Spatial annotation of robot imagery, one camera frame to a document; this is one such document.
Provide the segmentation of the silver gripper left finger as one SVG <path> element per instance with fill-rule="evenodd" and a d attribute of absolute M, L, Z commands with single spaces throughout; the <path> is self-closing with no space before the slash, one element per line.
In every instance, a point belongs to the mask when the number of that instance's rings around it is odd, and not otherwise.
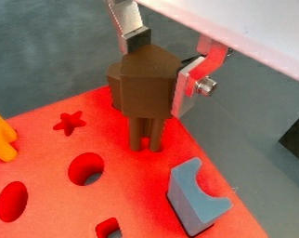
<path fill-rule="evenodd" d="M 134 0 L 107 0 L 116 28 L 119 48 L 124 55 L 151 44 L 151 28 L 144 25 L 139 5 Z"/>

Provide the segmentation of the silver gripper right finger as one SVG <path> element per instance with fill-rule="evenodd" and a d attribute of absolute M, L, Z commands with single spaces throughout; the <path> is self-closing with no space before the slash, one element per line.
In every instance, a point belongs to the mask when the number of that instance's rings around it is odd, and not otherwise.
<path fill-rule="evenodd" d="M 210 74 L 218 70 L 226 61 L 230 47 L 202 35 L 198 52 L 199 55 L 183 61 L 178 73 L 171 114 L 180 118 L 194 107 L 199 95 L 210 97 L 218 83 Z"/>

